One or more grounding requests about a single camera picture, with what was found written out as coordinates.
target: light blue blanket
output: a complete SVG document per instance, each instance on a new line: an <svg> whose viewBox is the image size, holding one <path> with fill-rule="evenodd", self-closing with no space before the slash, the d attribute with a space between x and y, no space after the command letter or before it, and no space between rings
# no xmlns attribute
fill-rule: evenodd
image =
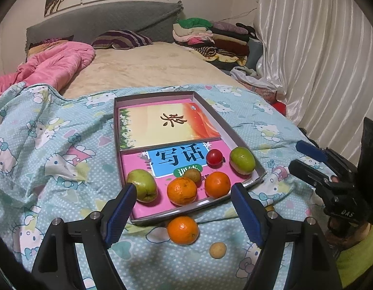
<svg viewBox="0 0 373 290"><path fill-rule="evenodd" d="M250 195L275 204L283 217L309 215L325 225L322 201L313 189L289 175L301 159L329 174L322 164L295 150L306 138L261 97L231 86L189 85L124 88L76 100L62 98L48 85L13 85L0 97L0 235L31 270L50 222L66 222L101 210L120 191L113 135L114 98L130 94L198 92L236 130L267 170ZM169 241L166 224L127 224L109 250L127 289L242 289L260 249L248 240L231 202L192 215L200 236L191 246ZM221 260L209 256L222 241ZM287 244L275 289L282 289L292 245ZM78 258L88 289L94 287L83 246Z"/></svg>

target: person's hand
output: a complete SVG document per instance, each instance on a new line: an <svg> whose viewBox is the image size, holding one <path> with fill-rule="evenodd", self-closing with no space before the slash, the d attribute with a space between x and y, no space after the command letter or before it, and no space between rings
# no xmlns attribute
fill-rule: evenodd
<svg viewBox="0 0 373 290"><path fill-rule="evenodd" d="M339 179L336 176L331 177L332 182L339 182ZM340 219L331 217L330 219L330 227L333 229L338 229L340 226ZM370 231L370 224L365 222L364 224L360 225L354 234L346 238L338 238L335 236L330 230L328 230L325 234L326 240L329 244L342 247L343 249L349 249L350 247L358 244L362 240L364 240Z"/></svg>

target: orange fruit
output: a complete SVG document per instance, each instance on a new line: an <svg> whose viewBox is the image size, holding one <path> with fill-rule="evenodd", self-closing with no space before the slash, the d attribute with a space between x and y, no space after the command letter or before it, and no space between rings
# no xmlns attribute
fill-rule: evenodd
<svg viewBox="0 0 373 290"><path fill-rule="evenodd" d="M205 179L204 186L208 196L219 198L228 194L231 189L231 181L224 172L215 171Z"/></svg>
<svg viewBox="0 0 373 290"><path fill-rule="evenodd" d="M196 199L197 186L191 179L179 177L168 184L166 193L173 204L184 206Z"/></svg>
<svg viewBox="0 0 373 290"><path fill-rule="evenodd" d="M169 238L176 244L188 245L197 240L200 230L196 222L187 216L181 216L169 222Z"/></svg>

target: gray headboard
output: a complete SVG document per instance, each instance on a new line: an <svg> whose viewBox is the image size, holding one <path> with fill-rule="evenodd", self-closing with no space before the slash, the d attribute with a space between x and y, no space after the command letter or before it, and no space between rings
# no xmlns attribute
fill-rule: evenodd
<svg viewBox="0 0 373 290"><path fill-rule="evenodd" d="M31 43L71 35L74 41L91 44L108 30L132 30L153 41L173 42L172 25L182 9L181 1L120 1L82 7L27 28L26 52Z"/></svg>

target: red cherry tomato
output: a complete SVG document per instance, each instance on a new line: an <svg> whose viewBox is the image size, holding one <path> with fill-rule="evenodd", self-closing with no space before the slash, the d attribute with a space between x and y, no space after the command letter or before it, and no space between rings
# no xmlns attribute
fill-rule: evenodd
<svg viewBox="0 0 373 290"><path fill-rule="evenodd" d="M218 149L211 149L206 155L206 163L210 166L217 166L223 161L223 154Z"/></svg>

